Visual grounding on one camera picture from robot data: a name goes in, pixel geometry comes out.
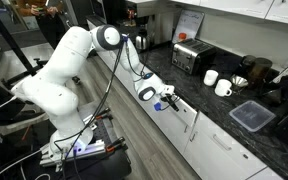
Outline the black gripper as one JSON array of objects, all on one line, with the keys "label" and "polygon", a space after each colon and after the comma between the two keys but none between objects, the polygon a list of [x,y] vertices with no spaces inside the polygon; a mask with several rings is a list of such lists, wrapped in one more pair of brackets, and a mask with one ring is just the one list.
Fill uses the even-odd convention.
[{"label": "black gripper", "polygon": [[176,112],[179,111],[179,108],[176,105],[176,102],[179,101],[179,96],[167,95],[166,97],[161,98],[161,100],[168,103],[166,107],[161,109],[162,111],[166,110],[168,107],[172,107]]}]

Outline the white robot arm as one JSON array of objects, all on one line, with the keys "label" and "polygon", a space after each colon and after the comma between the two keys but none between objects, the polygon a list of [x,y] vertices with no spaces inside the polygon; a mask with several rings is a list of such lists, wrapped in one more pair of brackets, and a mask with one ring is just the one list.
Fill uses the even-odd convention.
[{"label": "white robot arm", "polygon": [[44,110],[56,127],[49,143],[53,154],[76,146],[84,151],[93,138],[78,114],[78,97],[65,86],[68,80],[79,84],[80,69],[90,52],[113,51],[121,67],[129,73],[138,99],[161,108],[160,99],[174,94],[175,87],[165,84],[157,75],[143,72],[143,65],[132,41],[112,25],[90,31],[73,26],[63,35],[46,65],[33,76],[18,82],[11,92]]}]

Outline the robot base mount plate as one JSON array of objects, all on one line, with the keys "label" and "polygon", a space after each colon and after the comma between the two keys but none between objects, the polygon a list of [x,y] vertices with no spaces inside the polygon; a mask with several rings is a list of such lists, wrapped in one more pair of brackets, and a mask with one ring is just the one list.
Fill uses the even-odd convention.
[{"label": "robot base mount plate", "polygon": [[72,125],[66,123],[50,137],[50,142],[42,150],[40,164],[43,167],[56,166],[59,171],[63,163],[75,159],[83,159],[101,154],[110,154],[118,149],[126,148],[125,138],[111,141],[103,120],[99,116],[91,121],[90,117]]}]

